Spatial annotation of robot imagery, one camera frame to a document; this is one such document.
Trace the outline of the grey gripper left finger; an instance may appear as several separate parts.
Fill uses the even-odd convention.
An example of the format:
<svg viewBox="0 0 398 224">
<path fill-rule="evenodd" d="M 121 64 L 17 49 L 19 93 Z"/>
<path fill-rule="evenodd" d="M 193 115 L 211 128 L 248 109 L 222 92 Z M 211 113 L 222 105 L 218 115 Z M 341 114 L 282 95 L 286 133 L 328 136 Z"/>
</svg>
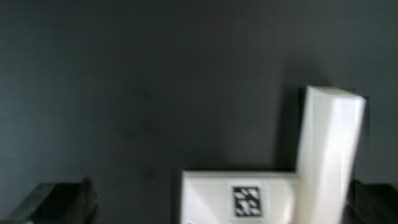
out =
<svg viewBox="0 0 398 224">
<path fill-rule="evenodd" d="M 97 194 L 89 178 L 41 183 L 1 224 L 97 224 Z"/>
</svg>

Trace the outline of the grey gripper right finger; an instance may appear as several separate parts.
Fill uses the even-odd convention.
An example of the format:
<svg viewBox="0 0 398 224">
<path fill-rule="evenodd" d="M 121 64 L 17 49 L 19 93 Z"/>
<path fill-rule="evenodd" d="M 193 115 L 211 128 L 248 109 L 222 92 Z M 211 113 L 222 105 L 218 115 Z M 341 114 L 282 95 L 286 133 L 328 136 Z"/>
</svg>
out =
<svg viewBox="0 0 398 224">
<path fill-rule="evenodd" d="M 353 181 L 348 202 L 362 224 L 398 224 L 398 187 Z"/>
</svg>

